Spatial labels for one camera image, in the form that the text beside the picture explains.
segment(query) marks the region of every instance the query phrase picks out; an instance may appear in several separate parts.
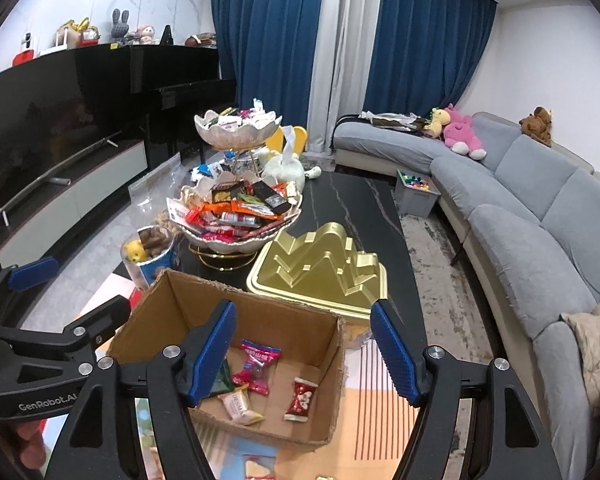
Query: cardboard box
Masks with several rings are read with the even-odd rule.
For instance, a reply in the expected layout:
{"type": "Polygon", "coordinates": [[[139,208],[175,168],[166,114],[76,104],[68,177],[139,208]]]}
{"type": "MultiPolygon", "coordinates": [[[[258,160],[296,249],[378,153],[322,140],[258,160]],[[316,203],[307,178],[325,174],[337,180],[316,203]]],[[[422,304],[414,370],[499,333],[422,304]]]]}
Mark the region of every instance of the cardboard box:
{"type": "Polygon", "coordinates": [[[166,270],[115,336],[109,355],[122,364],[148,360],[165,346],[181,343],[223,299],[233,301],[238,312],[227,354],[232,373],[240,371],[246,360],[240,349],[242,339],[279,347],[282,357],[269,369],[269,396],[249,392],[251,405],[264,415],[263,421],[234,424],[216,398],[190,410],[191,418],[272,446],[309,451],[328,444],[338,420],[345,354],[343,320],[330,312],[166,270]],[[283,420],[295,377],[320,384],[307,422],[283,420]]]}

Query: television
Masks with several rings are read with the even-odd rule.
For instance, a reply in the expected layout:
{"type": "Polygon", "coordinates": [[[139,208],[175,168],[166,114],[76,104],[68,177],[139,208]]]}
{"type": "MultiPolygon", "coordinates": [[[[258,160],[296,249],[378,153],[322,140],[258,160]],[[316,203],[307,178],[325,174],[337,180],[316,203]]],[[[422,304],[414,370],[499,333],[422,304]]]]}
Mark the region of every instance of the television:
{"type": "Polygon", "coordinates": [[[65,50],[0,72],[0,208],[140,113],[129,49],[65,50]]]}

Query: yellow chair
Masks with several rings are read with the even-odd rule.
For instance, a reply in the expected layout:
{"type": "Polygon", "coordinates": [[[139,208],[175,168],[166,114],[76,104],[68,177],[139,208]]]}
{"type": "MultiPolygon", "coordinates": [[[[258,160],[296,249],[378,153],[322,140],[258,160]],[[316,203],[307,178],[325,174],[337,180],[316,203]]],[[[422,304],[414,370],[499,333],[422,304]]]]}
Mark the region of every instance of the yellow chair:
{"type": "MultiPolygon", "coordinates": [[[[294,145],[294,153],[301,155],[304,152],[304,146],[309,134],[302,126],[294,126],[294,133],[296,134],[296,143],[294,145]]],[[[282,153],[282,146],[285,142],[285,136],[282,133],[282,127],[279,126],[276,132],[266,140],[265,145],[272,152],[282,153]]]]}
{"type": "Polygon", "coordinates": [[[296,134],[296,144],[294,145],[294,153],[302,155],[309,134],[302,126],[294,126],[294,133],[296,134]]]}
{"type": "Polygon", "coordinates": [[[278,127],[276,132],[266,140],[265,145],[272,152],[282,153],[282,144],[285,141],[285,136],[282,133],[282,127],[278,127]]]}

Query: gold tray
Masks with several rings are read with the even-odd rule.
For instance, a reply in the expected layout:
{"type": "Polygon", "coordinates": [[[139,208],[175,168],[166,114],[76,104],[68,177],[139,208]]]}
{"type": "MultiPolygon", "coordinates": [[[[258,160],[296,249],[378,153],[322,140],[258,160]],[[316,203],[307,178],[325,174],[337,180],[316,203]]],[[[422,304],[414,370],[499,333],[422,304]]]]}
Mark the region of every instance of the gold tray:
{"type": "Polygon", "coordinates": [[[298,238],[280,231],[260,251],[247,288],[368,320],[371,306],[387,297],[386,269],[375,253],[357,250],[342,225],[328,222],[298,238]]]}

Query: brown teddy bear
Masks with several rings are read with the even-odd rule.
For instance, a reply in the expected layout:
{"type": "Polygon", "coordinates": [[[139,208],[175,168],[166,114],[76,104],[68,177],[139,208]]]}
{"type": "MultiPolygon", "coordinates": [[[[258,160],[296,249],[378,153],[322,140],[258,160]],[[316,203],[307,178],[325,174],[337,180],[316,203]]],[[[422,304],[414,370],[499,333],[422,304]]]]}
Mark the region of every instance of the brown teddy bear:
{"type": "Polygon", "coordinates": [[[551,113],[539,106],[532,115],[525,117],[518,124],[522,133],[533,140],[551,147],[551,113]]]}

